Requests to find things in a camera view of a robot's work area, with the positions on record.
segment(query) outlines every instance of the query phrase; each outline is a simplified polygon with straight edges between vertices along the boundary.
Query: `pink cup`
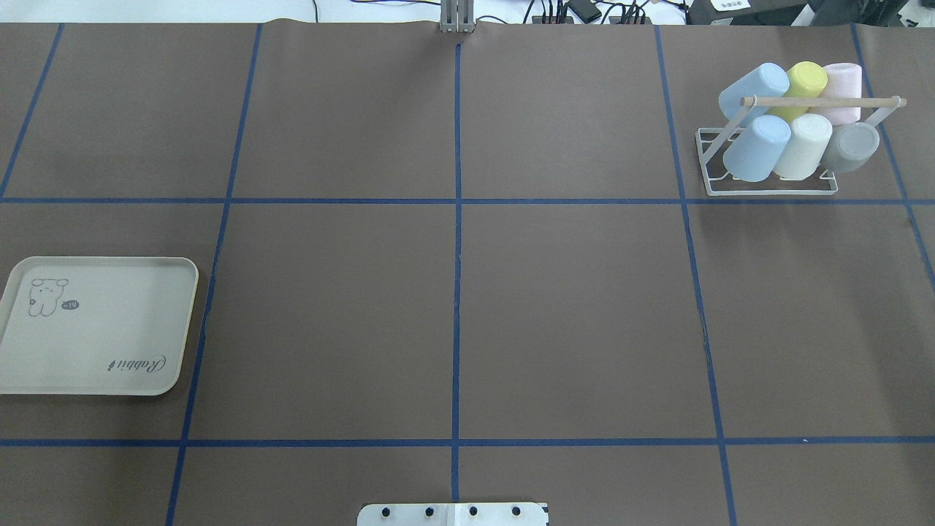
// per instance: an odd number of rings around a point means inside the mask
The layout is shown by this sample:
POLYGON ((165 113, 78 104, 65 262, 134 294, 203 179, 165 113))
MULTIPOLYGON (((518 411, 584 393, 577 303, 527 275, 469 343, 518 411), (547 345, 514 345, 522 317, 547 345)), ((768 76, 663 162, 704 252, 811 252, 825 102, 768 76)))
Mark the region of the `pink cup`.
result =
MULTIPOLYGON (((827 86, 822 98, 860 98, 863 95, 863 69, 857 64, 829 64, 824 67, 827 86)), ((860 108, 810 108, 809 113, 823 115, 835 126, 856 123, 860 108)))

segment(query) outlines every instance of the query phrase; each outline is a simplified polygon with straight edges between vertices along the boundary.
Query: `table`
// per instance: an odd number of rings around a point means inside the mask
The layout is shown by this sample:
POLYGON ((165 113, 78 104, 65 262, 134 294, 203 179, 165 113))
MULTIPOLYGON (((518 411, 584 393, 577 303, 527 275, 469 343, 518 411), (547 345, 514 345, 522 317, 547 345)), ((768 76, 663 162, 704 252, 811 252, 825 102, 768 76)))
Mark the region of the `table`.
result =
POLYGON ((0 396, 0 523, 935 515, 935 34, 0 29, 0 274, 202 274, 165 395, 0 396), (706 197, 717 93, 804 59, 909 99, 885 146, 831 198, 706 197))

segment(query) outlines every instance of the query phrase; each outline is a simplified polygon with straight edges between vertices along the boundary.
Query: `rack handle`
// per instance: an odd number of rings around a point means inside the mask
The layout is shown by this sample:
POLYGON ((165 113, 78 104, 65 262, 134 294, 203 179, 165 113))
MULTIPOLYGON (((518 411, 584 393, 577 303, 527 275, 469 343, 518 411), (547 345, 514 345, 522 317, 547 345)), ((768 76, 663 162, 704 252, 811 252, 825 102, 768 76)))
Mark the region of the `rack handle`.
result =
POLYGON ((906 99, 899 96, 887 98, 805 98, 782 96, 746 96, 741 106, 795 106, 799 108, 903 108, 906 99))

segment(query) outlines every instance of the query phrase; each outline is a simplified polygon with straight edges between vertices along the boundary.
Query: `metal bracket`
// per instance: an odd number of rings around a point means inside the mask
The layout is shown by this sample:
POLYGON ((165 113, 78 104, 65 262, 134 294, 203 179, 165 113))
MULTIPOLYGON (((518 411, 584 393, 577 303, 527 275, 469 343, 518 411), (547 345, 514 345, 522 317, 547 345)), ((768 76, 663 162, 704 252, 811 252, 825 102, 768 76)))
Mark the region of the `metal bracket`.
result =
POLYGON ((357 526, 549 526, 542 503, 368 504, 357 526))
POLYGON ((473 33, 474 0, 441 0, 441 32, 473 33))

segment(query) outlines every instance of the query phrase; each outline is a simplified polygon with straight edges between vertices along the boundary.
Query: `tray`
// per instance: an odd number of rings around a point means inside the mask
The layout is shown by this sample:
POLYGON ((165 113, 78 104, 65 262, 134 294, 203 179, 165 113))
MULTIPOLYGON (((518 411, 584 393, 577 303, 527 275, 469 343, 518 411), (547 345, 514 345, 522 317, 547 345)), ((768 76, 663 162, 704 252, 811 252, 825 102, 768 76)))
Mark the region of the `tray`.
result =
POLYGON ((0 300, 0 393, 165 393, 197 283, 184 257, 24 259, 0 300))

